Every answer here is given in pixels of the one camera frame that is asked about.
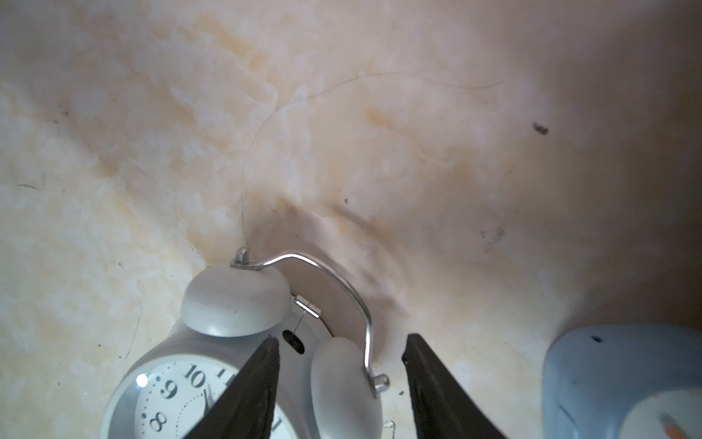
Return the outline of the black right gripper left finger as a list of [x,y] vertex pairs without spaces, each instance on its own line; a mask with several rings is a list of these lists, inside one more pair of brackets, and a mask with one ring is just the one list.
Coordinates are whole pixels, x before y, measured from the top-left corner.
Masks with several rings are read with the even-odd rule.
[[268,337],[188,438],[269,438],[280,373],[279,341]]

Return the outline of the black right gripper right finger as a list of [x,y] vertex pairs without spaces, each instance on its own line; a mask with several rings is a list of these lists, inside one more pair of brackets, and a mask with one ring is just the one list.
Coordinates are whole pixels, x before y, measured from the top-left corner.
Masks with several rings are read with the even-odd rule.
[[407,337],[402,355],[419,438],[502,438],[429,344]]

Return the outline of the large white twin bell clock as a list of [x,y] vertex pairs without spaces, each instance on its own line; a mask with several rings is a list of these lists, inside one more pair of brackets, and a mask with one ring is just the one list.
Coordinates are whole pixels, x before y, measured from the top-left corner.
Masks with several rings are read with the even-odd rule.
[[[306,263],[333,279],[364,320],[364,342],[333,335],[321,310],[294,294],[276,265]],[[268,337],[281,359],[270,438],[379,438],[389,378],[371,368],[372,317],[356,289],[312,255],[252,261],[240,248],[186,288],[167,338],[125,373],[108,402],[103,438],[185,438]]]

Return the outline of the light blue square clock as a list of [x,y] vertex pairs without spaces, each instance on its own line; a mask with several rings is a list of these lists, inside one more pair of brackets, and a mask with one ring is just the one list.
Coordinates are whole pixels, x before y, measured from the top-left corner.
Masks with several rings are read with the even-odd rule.
[[547,438],[616,438],[656,393],[701,386],[701,332],[661,324],[574,329],[548,349],[542,379]]

